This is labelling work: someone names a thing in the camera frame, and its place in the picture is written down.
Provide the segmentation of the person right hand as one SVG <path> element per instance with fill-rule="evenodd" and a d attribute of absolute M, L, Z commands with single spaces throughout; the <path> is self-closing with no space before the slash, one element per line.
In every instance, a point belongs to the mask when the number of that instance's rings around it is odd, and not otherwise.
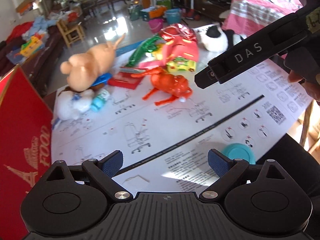
<path fill-rule="evenodd" d="M 299 81 L 303 80 L 303 78 L 300 75 L 298 75 L 297 73 L 295 73 L 292 70 L 290 71 L 287 79 L 290 83 L 299 82 Z M 314 100 L 316 100 L 317 104 L 319 105 L 319 101 L 320 101 L 320 85 L 319 85 L 320 76 L 319 76 L 319 74 L 316 75 L 316 81 L 317 81 L 316 84 L 310 83 L 308 81 L 304 81 L 302 86 L 306 90 L 307 94 L 310 97 L 312 97 Z"/>

